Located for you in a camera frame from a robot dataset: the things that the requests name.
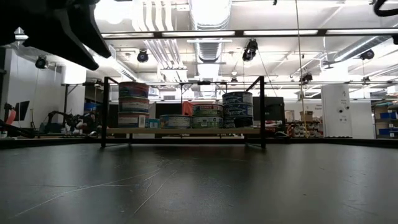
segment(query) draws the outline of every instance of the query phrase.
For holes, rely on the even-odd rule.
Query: cardboard box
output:
[[[304,116],[305,116],[305,121],[313,121],[312,114],[313,114],[312,111],[304,111],[303,115],[303,111],[300,111],[301,121],[304,121]]]

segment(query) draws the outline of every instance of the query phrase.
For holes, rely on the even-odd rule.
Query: dark floor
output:
[[[398,223],[398,151],[331,144],[0,151],[0,223]]]

